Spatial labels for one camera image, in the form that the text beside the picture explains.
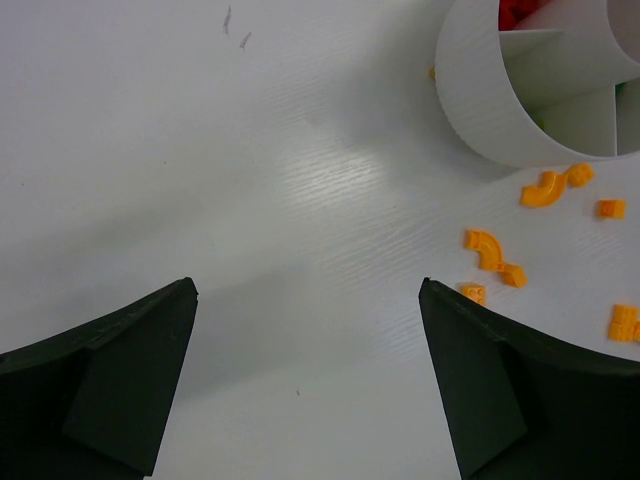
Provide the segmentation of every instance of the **white cylindrical container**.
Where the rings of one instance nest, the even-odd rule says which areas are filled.
[[[569,165],[620,158],[609,147],[598,149],[597,153],[595,150],[581,153],[576,150],[579,145],[570,148],[567,145],[571,142],[560,143],[532,120],[507,75],[500,46],[501,34],[498,32],[499,3],[499,0],[456,0],[440,32],[436,49],[436,88],[443,110],[458,135],[480,155],[516,167]],[[529,35],[525,31],[508,33]],[[540,31],[535,33],[536,37],[541,35]],[[548,37],[554,37],[553,30]],[[603,98],[596,96],[597,101],[589,103],[593,108],[600,105],[598,108],[606,113],[607,130],[611,132],[610,140],[615,147],[615,97],[609,94],[611,105],[601,101]],[[573,125],[572,119],[583,117],[587,107],[591,112],[589,105],[580,102],[568,107],[549,113],[550,131],[551,128],[557,131],[557,138],[564,135],[559,127]],[[640,117],[640,111],[637,114],[630,111],[628,116],[632,125],[631,120]],[[576,122],[576,127],[586,131],[590,125],[603,124],[592,121],[597,119],[597,115],[590,118],[589,121]],[[584,151],[591,148],[589,145],[584,147]],[[624,153],[635,155],[628,149]]]
[[[639,0],[553,0],[518,29],[563,31],[507,62],[525,108],[547,107],[640,77]]]

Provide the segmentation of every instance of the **orange toy piece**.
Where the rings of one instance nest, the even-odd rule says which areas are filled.
[[[600,200],[598,205],[598,216],[601,218],[624,218],[627,202],[624,200]]]
[[[519,265],[511,265],[509,263],[504,266],[502,281],[510,287],[515,288],[522,288],[528,282],[527,275],[524,273],[524,268]]]
[[[465,248],[480,254],[479,267],[482,270],[488,270],[490,272],[504,271],[502,246],[490,233],[483,232],[482,230],[467,230]]]
[[[588,163],[578,163],[566,171],[569,185],[573,188],[582,188],[596,176],[593,168]]]
[[[466,285],[462,285],[460,287],[460,293],[462,293],[465,297],[470,298],[474,302],[485,306],[487,299],[487,289],[482,285],[478,285],[477,283],[468,283]]]
[[[609,325],[609,339],[616,342],[632,342],[636,338],[639,325],[637,307],[614,305],[613,319]]]
[[[567,175],[564,173],[542,172],[537,187],[530,186],[522,189],[520,204],[531,208],[548,207],[560,200],[566,187]]]

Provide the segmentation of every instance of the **red object inside container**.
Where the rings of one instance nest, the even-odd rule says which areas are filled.
[[[518,23],[540,8],[541,4],[541,0],[500,0],[498,29],[502,32],[515,29]]]

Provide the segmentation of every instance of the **black mark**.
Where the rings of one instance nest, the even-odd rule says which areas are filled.
[[[251,32],[247,33],[247,36],[242,39],[242,42],[240,43],[241,49],[244,50],[244,47],[247,46],[247,42],[249,41],[250,38],[251,38]]]
[[[229,35],[229,22],[231,22],[231,5],[229,5],[229,10],[227,10],[227,16],[224,19],[224,23],[222,24],[222,30],[225,35]]]

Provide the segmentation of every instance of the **white tabletop surface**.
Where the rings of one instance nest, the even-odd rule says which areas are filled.
[[[4,0],[0,350],[193,277],[166,480],[459,478],[425,276],[640,359],[606,341],[640,304],[640,164],[519,207],[538,172],[468,150],[426,79],[450,1],[232,0],[227,36],[226,0]],[[603,196],[628,218],[595,221]],[[529,286],[479,271],[467,227]]]

